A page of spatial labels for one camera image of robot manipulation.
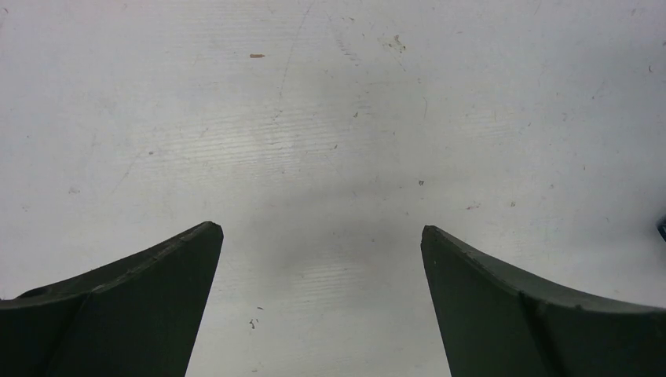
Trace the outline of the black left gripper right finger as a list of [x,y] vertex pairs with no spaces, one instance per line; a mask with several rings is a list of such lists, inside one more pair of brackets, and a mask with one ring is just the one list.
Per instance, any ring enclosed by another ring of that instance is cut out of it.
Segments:
[[421,252],[452,375],[664,375],[664,309],[556,284],[433,225]]

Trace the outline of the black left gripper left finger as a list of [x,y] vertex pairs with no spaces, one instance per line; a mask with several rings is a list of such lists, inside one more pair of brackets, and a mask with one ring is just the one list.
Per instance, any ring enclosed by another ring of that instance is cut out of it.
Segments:
[[183,376],[221,254],[205,221],[1,303],[4,376]]

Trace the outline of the navy blue card holder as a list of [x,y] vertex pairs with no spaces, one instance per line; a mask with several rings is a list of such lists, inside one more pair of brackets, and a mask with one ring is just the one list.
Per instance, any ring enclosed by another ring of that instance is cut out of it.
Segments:
[[657,222],[657,231],[664,241],[666,241],[666,216],[663,216]]

